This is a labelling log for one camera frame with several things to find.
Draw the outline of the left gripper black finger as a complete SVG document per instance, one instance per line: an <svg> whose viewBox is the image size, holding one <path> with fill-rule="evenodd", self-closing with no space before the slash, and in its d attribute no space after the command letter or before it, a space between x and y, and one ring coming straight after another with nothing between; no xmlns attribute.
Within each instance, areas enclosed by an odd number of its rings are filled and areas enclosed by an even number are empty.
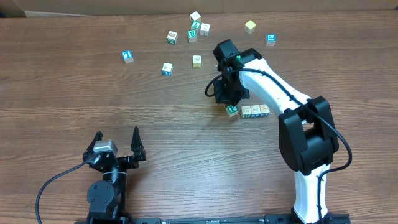
<svg viewBox="0 0 398 224"><path fill-rule="evenodd" d="M87 147L86 151L83 153L83 155L84 156L89 156L93 152L93 148L94 148L95 143L97 141L101 141L102 138L103 138L103 133L101 131L98 131L95 134L95 136L94 136L92 142L90 143L90 145Z"/></svg>
<svg viewBox="0 0 398 224"><path fill-rule="evenodd" d="M137 126L134 128L134 132L132 135L131 151L133 152L133 155L137 159L137 161L146 160L146 152L141 141L139 128Z"/></svg>

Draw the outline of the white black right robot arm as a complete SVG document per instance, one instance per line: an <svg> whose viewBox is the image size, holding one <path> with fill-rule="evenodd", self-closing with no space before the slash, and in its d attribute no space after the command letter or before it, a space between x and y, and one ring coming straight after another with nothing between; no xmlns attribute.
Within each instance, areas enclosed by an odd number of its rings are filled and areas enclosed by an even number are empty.
<svg viewBox="0 0 398 224"><path fill-rule="evenodd" d="M279 149L294 172L296 191L291 215L281 219L285 223L348 223L347 215L330 213L325 203L326 175L339 149L327 100L297 91L253 48L240 52L228 39L213 54L221 72L211 81L217 103L235 106L253 93L278 117Z"/></svg>

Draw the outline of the green F letter block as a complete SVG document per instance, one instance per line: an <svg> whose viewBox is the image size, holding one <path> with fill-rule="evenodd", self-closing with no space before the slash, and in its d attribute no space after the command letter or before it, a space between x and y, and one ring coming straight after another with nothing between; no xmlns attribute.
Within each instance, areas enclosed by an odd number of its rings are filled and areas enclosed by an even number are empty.
<svg viewBox="0 0 398 224"><path fill-rule="evenodd" d="M239 113L239 108L233 105L228 105L226 107L226 111L229 115L229 117L235 116Z"/></svg>

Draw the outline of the blue T letter block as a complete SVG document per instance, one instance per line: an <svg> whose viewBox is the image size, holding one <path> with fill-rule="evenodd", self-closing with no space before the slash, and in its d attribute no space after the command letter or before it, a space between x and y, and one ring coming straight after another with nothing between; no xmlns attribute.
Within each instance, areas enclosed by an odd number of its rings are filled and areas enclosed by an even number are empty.
<svg viewBox="0 0 398 224"><path fill-rule="evenodd" d="M251 106L251 117L258 117L261 115L261 107L259 105Z"/></svg>

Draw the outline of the green R letter block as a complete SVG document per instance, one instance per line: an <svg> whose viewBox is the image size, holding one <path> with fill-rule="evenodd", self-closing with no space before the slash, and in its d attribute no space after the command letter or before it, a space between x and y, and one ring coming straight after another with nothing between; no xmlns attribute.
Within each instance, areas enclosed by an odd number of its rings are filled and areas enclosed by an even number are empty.
<svg viewBox="0 0 398 224"><path fill-rule="evenodd" d="M242 106L241 107L241 117L242 118L250 118L252 115L250 106Z"/></svg>

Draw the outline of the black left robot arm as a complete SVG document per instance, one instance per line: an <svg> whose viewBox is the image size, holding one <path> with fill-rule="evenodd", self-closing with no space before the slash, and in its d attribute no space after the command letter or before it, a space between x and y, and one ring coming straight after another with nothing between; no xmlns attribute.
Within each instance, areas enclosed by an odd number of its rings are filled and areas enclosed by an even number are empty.
<svg viewBox="0 0 398 224"><path fill-rule="evenodd" d="M102 179L93 183L87 191L90 204L87 223L133 223L126 211L127 171L137 169L139 162L146 160L146 152L134 128L131 141L131 156L118 157L118 149L113 140L102 140L98 131L87 150L83 161L90 168L102 173Z"/></svg>

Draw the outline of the yellow-top wooden block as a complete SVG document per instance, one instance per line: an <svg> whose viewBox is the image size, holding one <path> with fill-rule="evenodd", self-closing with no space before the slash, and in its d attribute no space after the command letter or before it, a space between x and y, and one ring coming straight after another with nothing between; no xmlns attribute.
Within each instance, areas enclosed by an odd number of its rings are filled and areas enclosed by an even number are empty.
<svg viewBox="0 0 398 224"><path fill-rule="evenodd" d="M265 104L259 106L260 106L261 116L268 116L270 113L269 107Z"/></svg>

